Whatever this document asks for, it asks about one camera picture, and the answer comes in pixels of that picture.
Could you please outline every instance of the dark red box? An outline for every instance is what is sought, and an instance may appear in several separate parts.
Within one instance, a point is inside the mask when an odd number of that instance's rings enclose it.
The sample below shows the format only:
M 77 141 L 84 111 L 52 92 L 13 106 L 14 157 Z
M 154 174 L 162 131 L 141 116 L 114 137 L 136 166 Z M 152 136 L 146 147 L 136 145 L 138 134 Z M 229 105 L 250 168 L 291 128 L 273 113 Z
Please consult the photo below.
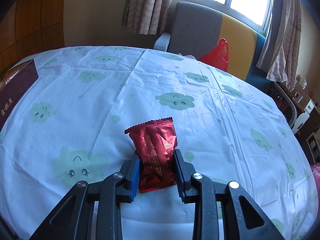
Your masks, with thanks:
M 18 70 L 18 73 L 0 90 L 0 130 L 15 105 L 39 77 L 33 59 L 12 68 L 8 72 L 13 70 Z

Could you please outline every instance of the metal screw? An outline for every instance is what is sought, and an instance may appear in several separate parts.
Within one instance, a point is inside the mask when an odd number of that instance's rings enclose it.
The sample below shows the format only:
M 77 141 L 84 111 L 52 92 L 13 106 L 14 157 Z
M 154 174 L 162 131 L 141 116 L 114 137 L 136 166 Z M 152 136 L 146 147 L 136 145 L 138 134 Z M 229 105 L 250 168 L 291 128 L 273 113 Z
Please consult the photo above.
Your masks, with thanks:
M 84 180 L 78 181 L 77 182 L 77 187 L 84 187 L 86 182 Z
M 236 182 L 236 181 L 230 181 L 230 182 L 229 182 L 229 186 L 230 186 L 231 188 L 239 188 L 239 183 Z
M 123 177 L 123 174 L 120 173 L 120 172 L 116 172 L 113 174 L 113 177 L 116 178 L 116 179 L 121 179 Z
M 201 174 L 201 173 L 194 173 L 193 174 L 193 177 L 195 178 L 195 179 L 202 179 L 203 178 L 203 175 Z

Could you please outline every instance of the window frame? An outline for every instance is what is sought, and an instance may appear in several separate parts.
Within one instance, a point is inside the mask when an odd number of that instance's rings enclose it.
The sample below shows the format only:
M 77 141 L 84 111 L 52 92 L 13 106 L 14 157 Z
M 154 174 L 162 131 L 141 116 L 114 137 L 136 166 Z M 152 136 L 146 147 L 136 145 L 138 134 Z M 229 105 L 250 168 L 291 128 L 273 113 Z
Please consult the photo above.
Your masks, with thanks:
M 268 29 L 270 26 L 271 9 L 272 9 L 273 0 L 268 0 L 268 5 L 267 5 L 267 9 L 266 9 L 266 13 L 264 16 L 262 26 L 258 25 L 257 23 L 255 23 L 254 21 L 252 21 L 251 19 L 246 17 L 245 15 L 239 13 L 238 11 L 232 9 L 230 7 L 232 0 L 225 0 L 224 4 L 221 4 L 221 3 L 214 1 L 214 0 L 180 0 L 180 1 L 193 2 L 193 3 L 197 3 L 200 5 L 204 5 L 204 6 L 212 8 L 212 9 L 218 10 L 222 13 L 225 13 L 225 14 L 243 22 L 244 24 L 253 28 L 256 32 L 258 32 L 264 36 L 265 36 L 265 33 L 268 32 Z

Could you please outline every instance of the beige curtain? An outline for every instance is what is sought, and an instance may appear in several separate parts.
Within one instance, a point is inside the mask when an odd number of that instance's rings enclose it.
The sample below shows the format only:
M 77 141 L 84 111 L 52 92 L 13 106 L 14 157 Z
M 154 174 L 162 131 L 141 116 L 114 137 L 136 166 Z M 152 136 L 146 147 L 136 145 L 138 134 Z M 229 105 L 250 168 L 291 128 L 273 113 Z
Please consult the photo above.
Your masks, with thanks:
M 295 86 L 302 26 L 302 5 L 299 0 L 283 0 L 282 14 L 267 79 L 283 83 L 289 91 Z M 269 33 L 257 62 L 262 68 L 270 46 Z
M 127 29 L 156 35 L 164 32 L 172 0 L 130 0 Z

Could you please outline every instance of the red foil package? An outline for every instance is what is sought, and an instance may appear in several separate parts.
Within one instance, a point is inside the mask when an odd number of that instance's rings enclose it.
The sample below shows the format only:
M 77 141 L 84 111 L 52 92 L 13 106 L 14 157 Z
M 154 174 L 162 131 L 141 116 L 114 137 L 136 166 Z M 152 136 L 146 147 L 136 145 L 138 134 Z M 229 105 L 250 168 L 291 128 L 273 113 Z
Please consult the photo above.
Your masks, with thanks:
M 124 133 L 129 133 L 143 163 L 140 192 L 175 185 L 176 179 L 170 160 L 178 143 L 172 117 L 138 124 Z

